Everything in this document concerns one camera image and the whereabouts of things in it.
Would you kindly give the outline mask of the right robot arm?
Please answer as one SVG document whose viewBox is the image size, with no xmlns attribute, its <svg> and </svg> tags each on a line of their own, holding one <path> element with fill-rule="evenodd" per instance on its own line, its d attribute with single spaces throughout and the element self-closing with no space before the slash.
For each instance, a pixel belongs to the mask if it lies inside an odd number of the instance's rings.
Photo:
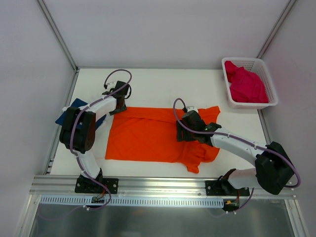
<svg viewBox="0 0 316 237">
<path fill-rule="evenodd" d="M 183 111 L 181 119 L 176 121 L 179 141 L 198 141 L 228 151 L 253 166 L 242 170 L 230 169 L 211 186 L 213 191 L 230 196 L 243 188 L 262 188 L 272 195 L 278 195 L 296 174 L 279 143 L 257 143 L 230 133 L 217 123 L 206 124 L 196 109 L 186 107 Z"/>
</svg>

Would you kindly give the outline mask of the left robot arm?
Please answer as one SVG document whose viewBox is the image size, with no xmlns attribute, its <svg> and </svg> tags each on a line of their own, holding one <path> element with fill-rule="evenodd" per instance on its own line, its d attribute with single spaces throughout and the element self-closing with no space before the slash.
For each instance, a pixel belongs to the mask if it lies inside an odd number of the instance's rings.
<svg viewBox="0 0 316 237">
<path fill-rule="evenodd" d="M 80 168 L 75 192 L 97 194 L 106 192 L 107 182 L 93 154 L 95 133 L 107 116 L 126 111 L 125 100 L 131 95 L 131 86 L 117 81 L 96 101 L 79 107 L 68 106 L 60 117 L 62 126 L 59 141 L 75 156 Z"/>
</svg>

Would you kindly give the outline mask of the orange t shirt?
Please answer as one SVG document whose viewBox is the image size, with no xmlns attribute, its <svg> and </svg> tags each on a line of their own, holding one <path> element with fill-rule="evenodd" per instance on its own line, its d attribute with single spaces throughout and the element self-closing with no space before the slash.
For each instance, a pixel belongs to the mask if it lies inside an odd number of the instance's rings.
<svg viewBox="0 0 316 237">
<path fill-rule="evenodd" d="M 176 118 L 184 112 L 171 108 L 129 107 L 114 116 L 105 159 L 181 163 L 199 173 L 202 162 L 213 162 L 220 150 L 198 141 L 177 141 Z"/>
</svg>

